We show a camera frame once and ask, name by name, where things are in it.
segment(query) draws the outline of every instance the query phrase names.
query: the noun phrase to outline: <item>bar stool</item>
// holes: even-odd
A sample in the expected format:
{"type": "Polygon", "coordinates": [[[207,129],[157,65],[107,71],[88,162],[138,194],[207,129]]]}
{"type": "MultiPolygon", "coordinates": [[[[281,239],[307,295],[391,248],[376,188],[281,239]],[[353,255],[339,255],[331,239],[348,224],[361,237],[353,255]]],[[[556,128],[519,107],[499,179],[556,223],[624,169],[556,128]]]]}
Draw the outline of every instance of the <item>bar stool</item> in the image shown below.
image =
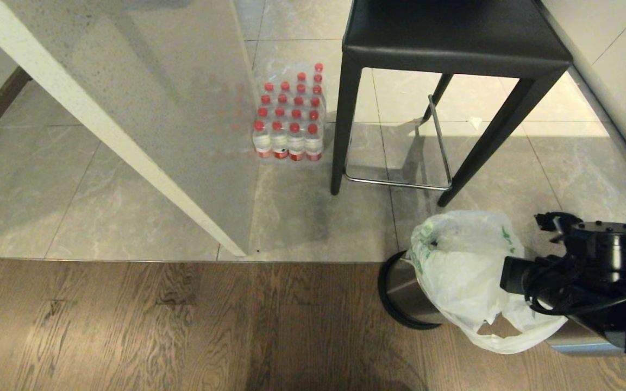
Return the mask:
{"type": "MultiPolygon", "coordinates": [[[[533,0],[354,0],[342,40],[330,191],[338,194],[342,176],[346,175],[347,149],[363,68],[441,73],[429,106],[432,100],[438,104],[454,74],[519,79],[455,173],[452,186],[442,189],[446,191],[438,203],[444,207],[571,63],[571,54],[533,0]]],[[[427,107],[424,121],[430,116],[427,107]]],[[[370,182],[437,189],[390,181],[370,182]]]]}

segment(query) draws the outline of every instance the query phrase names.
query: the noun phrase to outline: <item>stool seat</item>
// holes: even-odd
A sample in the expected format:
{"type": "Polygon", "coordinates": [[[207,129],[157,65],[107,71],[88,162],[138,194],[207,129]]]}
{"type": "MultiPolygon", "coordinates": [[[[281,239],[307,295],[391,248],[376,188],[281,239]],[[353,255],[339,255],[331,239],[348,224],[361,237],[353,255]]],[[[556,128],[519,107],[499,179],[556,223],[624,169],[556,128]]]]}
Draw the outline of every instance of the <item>stool seat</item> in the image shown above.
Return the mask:
{"type": "Polygon", "coordinates": [[[365,67],[518,78],[571,62],[532,0],[356,1],[342,51],[365,67]]]}
{"type": "MultiPolygon", "coordinates": [[[[454,74],[519,79],[453,176],[450,188],[439,198],[438,205],[445,207],[571,62],[571,54],[534,0],[353,0],[342,40],[330,192],[340,192],[341,179],[346,174],[363,68],[442,73],[432,94],[434,104],[439,103],[454,74]]],[[[422,121],[430,116],[427,108],[422,121]]],[[[437,188],[348,178],[391,186],[437,188]]]]}

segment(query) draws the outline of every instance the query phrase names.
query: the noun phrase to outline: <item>pack of water bottles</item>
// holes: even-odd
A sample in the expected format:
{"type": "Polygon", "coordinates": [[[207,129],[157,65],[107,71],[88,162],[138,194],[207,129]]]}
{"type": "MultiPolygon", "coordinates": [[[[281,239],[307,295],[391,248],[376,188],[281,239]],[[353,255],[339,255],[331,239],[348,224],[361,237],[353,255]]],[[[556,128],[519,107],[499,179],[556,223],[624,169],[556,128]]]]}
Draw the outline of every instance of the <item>pack of water bottles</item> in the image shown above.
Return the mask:
{"type": "Polygon", "coordinates": [[[253,144],[260,157],[318,161],[323,155],[323,64],[318,62],[310,71],[299,65],[296,80],[288,80],[291,72],[283,72],[263,83],[253,125],[253,144]]]}

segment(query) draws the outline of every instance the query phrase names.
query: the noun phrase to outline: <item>wooden floor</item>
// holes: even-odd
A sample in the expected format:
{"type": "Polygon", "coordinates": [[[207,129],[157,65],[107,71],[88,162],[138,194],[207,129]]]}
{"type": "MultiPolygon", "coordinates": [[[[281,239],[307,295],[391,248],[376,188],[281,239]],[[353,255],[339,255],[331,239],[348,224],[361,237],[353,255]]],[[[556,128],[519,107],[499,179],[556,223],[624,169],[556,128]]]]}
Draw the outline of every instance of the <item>wooden floor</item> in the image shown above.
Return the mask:
{"type": "Polygon", "coordinates": [[[0,260],[0,389],[626,389],[626,358],[405,329],[378,266],[0,260]]]}

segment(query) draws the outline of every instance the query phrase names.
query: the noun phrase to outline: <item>metal footrest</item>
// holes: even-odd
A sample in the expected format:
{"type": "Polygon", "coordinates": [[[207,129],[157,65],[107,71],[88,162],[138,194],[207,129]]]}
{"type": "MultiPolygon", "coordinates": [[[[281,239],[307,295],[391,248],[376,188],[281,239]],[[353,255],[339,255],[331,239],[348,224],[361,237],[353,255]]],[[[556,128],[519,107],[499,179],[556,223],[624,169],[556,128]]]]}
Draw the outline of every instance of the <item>metal footrest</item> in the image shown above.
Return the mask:
{"type": "MultiPolygon", "coordinates": [[[[417,183],[405,183],[405,182],[401,182],[401,181],[384,181],[384,180],[371,180],[371,179],[367,179],[367,178],[356,178],[355,176],[351,176],[347,173],[347,161],[345,161],[345,176],[347,177],[348,180],[350,181],[357,181],[357,182],[362,182],[362,183],[372,183],[375,185],[386,185],[386,186],[397,186],[397,187],[409,187],[409,188],[421,188],[421,189],[425,189],[425,190],[438,190],[438,191],[447,191],[450,190],[450,188],[453,186],[453,178],[450,175],[450,168],[448,166],[448,159],[446,158],[446,150],[444,149],[444,144],[443,144],[443,136],[441,134],[441,126],[439,125],[439,119],[436,115],[436,106],[434,104],[434,101],[432,99],[432,96],[429,96],[429,106],[427,108],[427,114],[430,113],[430,116],[432,116],[434,118],[434,124],[436,126],[436,136],[439,142],[439,149],[441,150],[441,157],[443,159],[443,163],[444,163],[444,169],[446,171],[446,180],[447,180],[447,185],[445,186],[433,186],[433,185],[425,185],[425,184],[417,184],[417,183]]],[[[428,116],[427,114],[424,115],[424,118],[422,119],[422,121],[415,126],[415,137],[421,137],[420,136],[420,126],[422,126],[425,122],[428,121],[428,116]]]]}

